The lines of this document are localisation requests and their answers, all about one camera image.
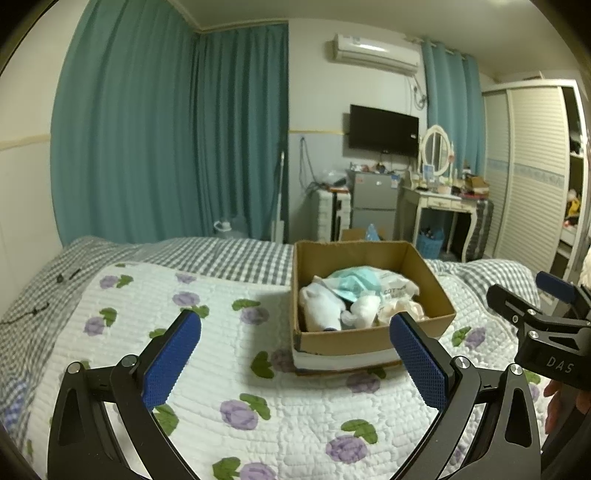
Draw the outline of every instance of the cardboard box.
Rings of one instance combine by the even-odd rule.
[[[340,241],[350,242],[353,240],[363,240],[365,239],[365,232],[365,228],[349,228],[343,230],[340,234]],[[386,238],[386,231],[383,228],[378,228],[378,237],[380,240]]]
[[[359,237],[358,232],[343,237],[355,235]],[[429,317],[420,325],[429,336],[439,338],[455,318],[452,303],[435,275],[408,242],[297,242],[293,253],[291,305],[292,347],[297,369],[347,371],[400,360],[389,339],[389,326],[306,332],[304,315],[298,306],[300,289],[309,285],[314,275],[325,278],[337,270],[363,265],[401,273],[418,285],[420,296],[416,300]]]

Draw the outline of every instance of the television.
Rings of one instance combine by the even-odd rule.
[[[351,105],[349,148],[418,156],[418,118],[403,113]]]

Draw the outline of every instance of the air conditioner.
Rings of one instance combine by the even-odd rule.
[[[335,60],[412,76],[418,72],[421,56],[412,48],[336,34]]]

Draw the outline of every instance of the teal curtain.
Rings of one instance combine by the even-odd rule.
[[[51,192],[64,244],[211,230],[195,163],[196,48],[197,35],[164,0],[90,0],[51,121]]]
[[[201,223],[240,216],[251,237],[268,237],[278,159],[287,145],[287,62],[287,24],[199,36],[195,142],[205,207],[196,212]]]
[[[464,162],[478,175],[484,171],[485,119],[478,63],[470,55],[449,53],[443,43],[426,39],[423,62],[427,78],[427,123],[441,125],[453,141],[456,168]]]

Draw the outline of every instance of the white cloth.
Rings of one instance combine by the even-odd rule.
[[[311,283],[302,287],[298,302],[304,311],[308,332],[342,330],[340,314],[346,310],[345,302],[324,285]]]
[[[345,325],[357,329],[370,328],[374,323],[380,304],[379,297],[372,291],[366,291],[353,302],[351,311],[346,310],[341,314],[340,319]]]

